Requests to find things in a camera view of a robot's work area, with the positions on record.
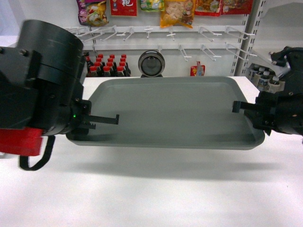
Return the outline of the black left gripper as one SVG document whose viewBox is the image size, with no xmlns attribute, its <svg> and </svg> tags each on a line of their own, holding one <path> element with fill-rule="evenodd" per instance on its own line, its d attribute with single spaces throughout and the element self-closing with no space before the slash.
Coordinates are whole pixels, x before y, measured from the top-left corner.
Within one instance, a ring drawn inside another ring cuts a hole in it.
<svg viewBox="0 0 303 227">
<path fill-rule="evenodd" d="M 119 124 L 119 115 L 115 118 L 90 115 L 92 103 L 89 100 L 74 99 L 69 106 L 60 106 L 52 113 L 47 113 L 49 125 L 45 126 L 43 136 L 54 136 L 58 134 L 87 135 L 89 130 L 94 130 L 97 123 Z"/>
</svg>

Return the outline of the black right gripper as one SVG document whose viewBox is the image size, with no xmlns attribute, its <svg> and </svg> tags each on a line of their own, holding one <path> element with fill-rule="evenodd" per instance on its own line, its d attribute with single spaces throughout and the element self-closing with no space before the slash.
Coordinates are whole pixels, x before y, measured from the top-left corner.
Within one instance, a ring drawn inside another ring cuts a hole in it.
<svg viewBox="0 0 303 227">
<path fill-rule="evenodd" d="M 282 91 L 276 93 L 261 91 L 254 104 L 234 101 L 232 112 L 239 113 L 241 109 L 244 110 L 244 114 L 251 121 L 253 128 L 264 131 L 268 136 L 271 131 L 283 133 L 275 120 L 278 99 L 282 95 Z"/>
</svg>

